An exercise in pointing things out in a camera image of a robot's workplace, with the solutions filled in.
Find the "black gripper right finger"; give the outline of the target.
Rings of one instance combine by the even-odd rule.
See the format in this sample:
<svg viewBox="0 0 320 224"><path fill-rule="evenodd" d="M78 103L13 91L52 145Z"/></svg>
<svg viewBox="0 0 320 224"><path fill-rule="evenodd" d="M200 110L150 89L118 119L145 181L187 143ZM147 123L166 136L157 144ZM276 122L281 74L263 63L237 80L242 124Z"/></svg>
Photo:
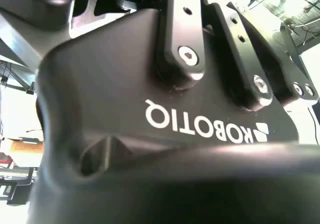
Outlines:
<svg viewBox="0 0 320 224"><path fill-rule="evenodd" d="M273 100L283 107L295 102L315 104L316 91L306 74L235 6L210 3L206 18L224 61L226 83L238 105L259 111Z"/></svg>

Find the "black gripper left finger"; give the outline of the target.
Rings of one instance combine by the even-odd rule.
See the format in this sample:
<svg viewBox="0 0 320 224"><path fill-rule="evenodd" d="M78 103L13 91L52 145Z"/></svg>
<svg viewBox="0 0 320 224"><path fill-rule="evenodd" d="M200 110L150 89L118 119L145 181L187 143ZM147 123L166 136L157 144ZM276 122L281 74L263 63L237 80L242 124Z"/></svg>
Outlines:
<svg viewBox="0 0 320 224"><path fill-rule="evenodd" d="M201 0L0 0L0 38L39 82L198 83Z"/></svg>

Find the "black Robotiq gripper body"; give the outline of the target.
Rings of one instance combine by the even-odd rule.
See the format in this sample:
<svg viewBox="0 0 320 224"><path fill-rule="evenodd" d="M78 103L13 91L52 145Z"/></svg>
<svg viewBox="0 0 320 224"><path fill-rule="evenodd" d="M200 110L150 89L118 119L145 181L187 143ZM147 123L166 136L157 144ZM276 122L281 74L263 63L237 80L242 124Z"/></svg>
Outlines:
<svg viewBox="0 0 320 224"><path fill-rule="evenodd" d="M317 224L320 148L273 100L236 103L215 33L197 83L37 80L30 224Z"/></svg>

